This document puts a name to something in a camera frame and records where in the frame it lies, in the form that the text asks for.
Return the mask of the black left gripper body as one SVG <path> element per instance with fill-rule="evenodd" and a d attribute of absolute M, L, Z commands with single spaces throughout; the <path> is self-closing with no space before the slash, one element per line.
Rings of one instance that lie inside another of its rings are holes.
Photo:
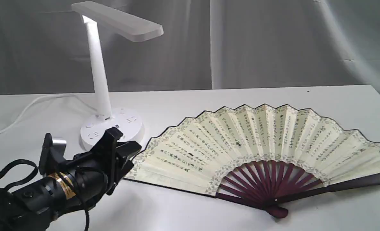
<path fill-rule="evenodd" d="M 57 212 L 90 210 L 114 184 L 116 142 L 122 132 L 111 127 L 87 152 L 59 163 L 55 172 L 45 177 L 47 204 Z"/>

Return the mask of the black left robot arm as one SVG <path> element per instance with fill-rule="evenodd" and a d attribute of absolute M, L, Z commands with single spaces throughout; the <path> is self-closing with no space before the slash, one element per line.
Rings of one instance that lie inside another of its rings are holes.
<path fill-rule="evenodd" d="M 24 164 L 33 171 L 24 179 L 0 188 L 0 231 L 45 231 L 65 214 L 83 211 L 89 229 L 89 212 L 104 195 L 112 195 L 132 170 L 141 151 L 136 141 L 120 142 L 123 133 L 111 127 L 87 152 L 64 158 L 66 141 L 45 134 L 39 165 L 17 159 L 0 171 L 0 179 Z"/>

